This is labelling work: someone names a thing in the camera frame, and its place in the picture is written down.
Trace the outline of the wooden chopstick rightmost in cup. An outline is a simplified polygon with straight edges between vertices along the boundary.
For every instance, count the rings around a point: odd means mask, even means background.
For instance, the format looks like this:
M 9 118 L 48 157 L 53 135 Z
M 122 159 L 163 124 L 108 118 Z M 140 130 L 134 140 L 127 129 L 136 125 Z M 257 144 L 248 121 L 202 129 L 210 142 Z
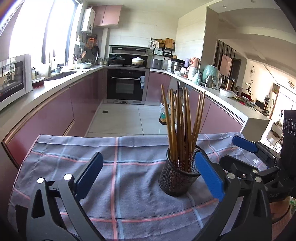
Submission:
M 204 101 L 205 101 L 205 91 L 200 91 L 196 119 L 195 119 L 194 128 L 192 132 L 192 151 L 194 151 L 195 149 L 196 141 L 200 131 L 200 125 L 201 125 L 203 109 L 204 109 Z

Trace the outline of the wooden chopstick in cup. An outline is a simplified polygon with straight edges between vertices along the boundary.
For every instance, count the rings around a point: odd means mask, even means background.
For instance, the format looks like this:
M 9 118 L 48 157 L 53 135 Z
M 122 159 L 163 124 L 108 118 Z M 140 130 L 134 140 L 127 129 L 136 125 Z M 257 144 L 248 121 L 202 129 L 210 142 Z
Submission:
M 194 151 L 195 149 L 196 141 L 200 131 L 200 125 L 201 125 L 203 109 L 204 109 L 204 101 L 205 101 L 205 91 L 200 91 L 196 119 L 195 119 L 194 128 L 192 132 L 192 151 Z
M 190 114 L 190 103 L 188 97 L 188 89 L 182 88 L 183 99 L 184 99 L 184 127 L 185 127 L 185 171 L 191 173 L 191 159 L 192 159 L 192 130 L 191 130 L 191 114 Z
M 162 84 L 161 84 L 161 91 L 162 91 L 162 98 L 163 98 L 165 114 L 166 114 L 166 126 L 167 126 L 168 139 L 169 139 L 170 159 L 172 163 L 175 163 L 177 161 L 178 156 L 176 153 L 177 146 L 175 142 L 176 131 L 173 130 L 175 127 L 175 122 L 173 117 L 174 112 L 171 111 L 171 113 L 169 113 L 169 105 L 167 102 L 164 86 Z

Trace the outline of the black mesh utensil cup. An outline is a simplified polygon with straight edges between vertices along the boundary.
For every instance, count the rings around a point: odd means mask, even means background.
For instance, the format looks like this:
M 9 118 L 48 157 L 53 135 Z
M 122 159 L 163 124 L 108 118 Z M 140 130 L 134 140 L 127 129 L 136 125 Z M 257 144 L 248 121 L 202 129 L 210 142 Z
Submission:
M 159 176 L 159 186 L 163 192 L 169 196 L 182 196 L 189 190 L 193 183 L 201 176 L 195 163 L 197 153 L 208 157 L 205 151 L 196 145 L 193 152 L 193 161 L 191 163 L 192 172 L 188 173 L 173 165 L 170 160 L 170 150 L 167 149 L 165 166 Z

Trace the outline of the blue plaid cloth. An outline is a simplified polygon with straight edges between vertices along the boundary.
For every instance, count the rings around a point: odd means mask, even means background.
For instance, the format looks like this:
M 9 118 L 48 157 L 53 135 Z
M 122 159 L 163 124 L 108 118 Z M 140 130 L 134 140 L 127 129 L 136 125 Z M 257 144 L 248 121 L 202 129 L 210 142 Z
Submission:
M 16 176 L 8 221 L 16 227 L 16 206 L 29 207 L 40 177 L 60 180 L 84 166 L 96 152 L 104 165 L 81 205 L 107 240 L 192 240 L 219 201 L 202 177 L 180 197 L 159 186 L 167 159 L 166 136 L 80 138 L 40 135 Z

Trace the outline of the pink lower cabinets right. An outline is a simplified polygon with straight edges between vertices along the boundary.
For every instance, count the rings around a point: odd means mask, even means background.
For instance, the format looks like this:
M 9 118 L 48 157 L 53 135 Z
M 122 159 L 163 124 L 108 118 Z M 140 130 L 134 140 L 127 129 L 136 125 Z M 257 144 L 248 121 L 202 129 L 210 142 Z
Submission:
M 190 101 L 191 122 L 194 122 L 197 115 L 197 107 L 200 92 L 190 87 L 184 82 L 177 81 L 166 73 L 151 71 L 149 73 L 147 83 L 146 105 L 160 105 L 162 101 L 161 85 L 164 86 L 165 93 L 169 88 L 177 89 L 177 87 L 187 87 Z M 200 133 L 228 133 L 241 132 L 244 124 L 236 118 L 229 110 L 224 108 L 222 104 L 210 97 L 205 97 L 204 109 L 200 126 Z

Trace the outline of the pink cabinets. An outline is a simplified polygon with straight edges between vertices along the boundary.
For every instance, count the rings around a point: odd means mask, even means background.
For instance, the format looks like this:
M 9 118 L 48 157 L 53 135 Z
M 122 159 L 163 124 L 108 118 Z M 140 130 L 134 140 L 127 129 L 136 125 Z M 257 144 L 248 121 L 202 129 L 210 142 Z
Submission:
M 33 108 L 1 142 L 16 167 L 39 135 L 84 137 L 103 100 L 104 71 L 75 81 Z
M 160 105 L 162 101 L 161 85 L 164 86 L 165 93 L 169 88 L 177 89 L 177 87 L 187 87 L 190 101 L 191 122 L 194 122 L 197 115 L 197 107 L 200 92 L 190 87 L 184 82 L 177 81 L 166 73 L 151 71 L 149 73 L 147 83 L 146 105 Z M 200 126 L 200 133 L 228 133 L 241 132 L 244 124 L 236 118 L 229 110 L 224 108 L 222 104 L 210 97 L 205 97 L 204 109 Z

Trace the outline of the white bowl on counter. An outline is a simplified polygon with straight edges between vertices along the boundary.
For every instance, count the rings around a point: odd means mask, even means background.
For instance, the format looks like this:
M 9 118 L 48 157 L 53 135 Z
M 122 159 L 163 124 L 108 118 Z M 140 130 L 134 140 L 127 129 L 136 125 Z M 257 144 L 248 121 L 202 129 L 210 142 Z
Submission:
M 235 92 L 233 92 L 231 90 L 225 90 L 225 89 L 220 88 L 219 92 L 220 92 L 221 96 L 228 97 L 228 98 L 233 98 L 236 96 Z

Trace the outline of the wooden chopstick centre in cup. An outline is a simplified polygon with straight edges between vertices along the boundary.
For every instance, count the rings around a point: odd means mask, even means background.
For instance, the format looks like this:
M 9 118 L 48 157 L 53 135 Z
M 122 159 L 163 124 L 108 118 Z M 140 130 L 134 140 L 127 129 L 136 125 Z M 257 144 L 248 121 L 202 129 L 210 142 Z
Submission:
M 190 103 L 188 97 L 188 89 L 182 88 L 183 99 L 184 99 L 184 127 L 185 127 L 185 171 L 191 173 L 191 159 L 192 159 L 192 130 L 191 130 L 191 114 L 190 114 Z

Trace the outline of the pink lower cabinets left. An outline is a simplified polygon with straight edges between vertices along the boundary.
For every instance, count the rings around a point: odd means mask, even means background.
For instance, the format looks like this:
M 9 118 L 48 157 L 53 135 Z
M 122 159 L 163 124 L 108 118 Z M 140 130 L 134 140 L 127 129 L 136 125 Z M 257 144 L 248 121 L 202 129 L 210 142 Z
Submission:
M 104 71 L 75 81 L 33 108 L 1 142 L 16 167 L 39 135 L 84 137 L 103 100 Z

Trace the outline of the steel thermos bottle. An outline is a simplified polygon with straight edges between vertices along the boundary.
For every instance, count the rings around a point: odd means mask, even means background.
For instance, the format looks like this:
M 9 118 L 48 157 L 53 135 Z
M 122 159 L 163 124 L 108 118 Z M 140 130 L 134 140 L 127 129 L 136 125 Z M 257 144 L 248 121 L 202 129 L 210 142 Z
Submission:
M 212 75 L 208 75 L 205 79 L 205 84 L 206 84 L 206 87 L 208 88 L 212 88 L 213 87 L 213 76 Z

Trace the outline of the oil bottle on floor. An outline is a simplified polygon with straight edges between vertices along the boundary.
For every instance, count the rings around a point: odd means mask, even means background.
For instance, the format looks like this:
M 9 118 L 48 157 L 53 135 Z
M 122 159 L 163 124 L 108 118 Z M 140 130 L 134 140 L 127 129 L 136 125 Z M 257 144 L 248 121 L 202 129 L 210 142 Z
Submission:
M 165 112 L 165 107 L 164 106 L 161 107 L 161 112 L 160 112 L 160 115 L 159 115 L 159 123 L 162 124 L 162 125 L 167 124 L 166 112 Z

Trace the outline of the wooden chopstick leftmost in cup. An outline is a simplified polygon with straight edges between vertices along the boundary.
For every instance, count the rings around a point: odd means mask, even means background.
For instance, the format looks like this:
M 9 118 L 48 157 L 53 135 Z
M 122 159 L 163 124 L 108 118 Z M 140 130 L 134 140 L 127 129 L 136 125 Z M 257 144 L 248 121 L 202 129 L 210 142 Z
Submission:
M 168 139 L 169 139 L 170 159 L 172 163 L 175 163 L 177 161 L 178 156 L 176 153 L 177 146 L 175 142 L 176 131 L 173 130 L 175 127 L 175 122 L 173 117 L 174 112 L 171 111 L 171 113 L 169 113 L 169 105 L 167 102 L 164 86 L 162 84 L 161 84 L 161 91 L 162 91 L 162 98 L 163 98 L 165 114 L 166 114 L 166 126 L 167 126 Z

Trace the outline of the pink kettle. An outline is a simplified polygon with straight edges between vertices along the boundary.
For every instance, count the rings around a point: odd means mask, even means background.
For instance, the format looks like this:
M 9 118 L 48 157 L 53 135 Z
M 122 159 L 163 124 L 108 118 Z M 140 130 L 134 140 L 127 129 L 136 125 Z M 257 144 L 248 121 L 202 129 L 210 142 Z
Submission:
M 199 58 L 197 58 L 197 57 L 194 57 L 194 58 L 191 58 L 191 66 L 190 66 L 190 68 L 192 69 L 192 70 L 196 70 L 196 71 L 198 71 L 199 70 L 199 67 L 200 67 L 200 59 Z

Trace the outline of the dark red bowl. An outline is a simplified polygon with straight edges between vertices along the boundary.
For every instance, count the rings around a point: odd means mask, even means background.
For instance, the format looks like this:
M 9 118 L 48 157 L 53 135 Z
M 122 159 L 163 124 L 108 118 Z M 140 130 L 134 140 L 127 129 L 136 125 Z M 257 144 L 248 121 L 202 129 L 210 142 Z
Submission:
M 38 88 L 40 86 L 43 86 L 44 81 L 45 81 L 45 77 L 35 78 L 34 80 L 32 80 L 32 87 L 33 88 Z

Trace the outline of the black built-in oven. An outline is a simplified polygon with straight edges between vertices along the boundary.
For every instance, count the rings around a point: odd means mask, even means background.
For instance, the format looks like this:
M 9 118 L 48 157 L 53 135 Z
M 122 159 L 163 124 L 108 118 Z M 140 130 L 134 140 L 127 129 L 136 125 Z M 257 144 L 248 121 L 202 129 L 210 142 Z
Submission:
M 120 55 L 125 58 L 123 65 L 107 65 L 106 103 L 144 104 L 147 94 L 149 69 L 149 48 L 139 46 L 111 45 L 109 57 Z M 132 65 L 131 59 L 144 59 L 143 66 Z

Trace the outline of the white microwave oven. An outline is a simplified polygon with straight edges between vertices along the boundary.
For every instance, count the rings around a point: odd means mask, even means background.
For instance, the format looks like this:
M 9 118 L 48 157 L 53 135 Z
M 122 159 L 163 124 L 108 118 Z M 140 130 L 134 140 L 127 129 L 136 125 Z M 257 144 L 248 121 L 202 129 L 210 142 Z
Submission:
M 31 56 L 24 54 L 1 61 L 0 110 L 29 93 L 32 87 Z

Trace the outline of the black pot with lid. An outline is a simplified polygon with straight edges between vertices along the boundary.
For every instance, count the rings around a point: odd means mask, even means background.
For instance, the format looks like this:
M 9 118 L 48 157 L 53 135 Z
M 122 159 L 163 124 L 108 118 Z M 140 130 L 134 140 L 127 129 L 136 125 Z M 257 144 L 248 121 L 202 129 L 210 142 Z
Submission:
M 123 65 L 125 63 L 125 58 L 120 55 L 114 55 L 109 57 L 109 65 Z

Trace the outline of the white ceramic pot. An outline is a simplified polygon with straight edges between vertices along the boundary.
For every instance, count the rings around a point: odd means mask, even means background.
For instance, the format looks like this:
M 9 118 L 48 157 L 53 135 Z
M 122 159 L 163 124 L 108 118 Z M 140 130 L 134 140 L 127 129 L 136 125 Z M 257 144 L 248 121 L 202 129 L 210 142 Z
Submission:
M 144 59 L 140 57 L 134 57 L 131 59 L 132 65 L 137 65 L 137 66 L 143 66 L 144 64 Z

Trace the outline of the white water heater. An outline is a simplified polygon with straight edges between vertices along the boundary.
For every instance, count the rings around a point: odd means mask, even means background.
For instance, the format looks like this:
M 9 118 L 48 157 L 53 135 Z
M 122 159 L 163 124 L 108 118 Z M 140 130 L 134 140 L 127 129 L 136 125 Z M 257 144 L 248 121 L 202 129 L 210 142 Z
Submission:
M 81 32 L 85 32 L 87 34 L 92 33 L 95 15 L 96 13 L 93 8 L 87 8 L 84 11 L 84 16 L 81 23 Z

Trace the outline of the black wall rack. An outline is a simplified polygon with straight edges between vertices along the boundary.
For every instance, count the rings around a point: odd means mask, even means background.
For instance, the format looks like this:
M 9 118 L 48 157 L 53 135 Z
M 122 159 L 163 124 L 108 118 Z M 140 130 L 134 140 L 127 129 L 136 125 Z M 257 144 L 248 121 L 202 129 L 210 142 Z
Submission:
M 156 39 L 151 38 L 149 47 L 152 49 L 152 53 L 156 56 L 164 56 L 172 58 L 174 56 L 176 42 L 173 39 Z

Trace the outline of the window with dark frame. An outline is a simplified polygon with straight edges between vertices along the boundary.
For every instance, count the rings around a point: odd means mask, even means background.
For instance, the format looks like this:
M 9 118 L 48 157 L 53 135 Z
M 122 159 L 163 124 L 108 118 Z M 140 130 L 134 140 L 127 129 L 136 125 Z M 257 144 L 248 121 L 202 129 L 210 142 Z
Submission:
M 16 10 L 8 46 L 8 57 L 30 54 L 31 66 L 55 63 L 64 64 L 69 59 L 72 26 L 77 11 L 77 1 L 23 1 Z

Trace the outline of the pink wall cabinet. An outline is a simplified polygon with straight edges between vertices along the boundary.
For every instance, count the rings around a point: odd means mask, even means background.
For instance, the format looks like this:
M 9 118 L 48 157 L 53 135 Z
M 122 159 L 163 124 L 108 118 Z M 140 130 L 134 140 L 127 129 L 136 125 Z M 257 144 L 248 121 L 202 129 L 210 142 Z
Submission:
M 119 24 L 122 5 L 94 6 L 94 27 L 110 27 Z

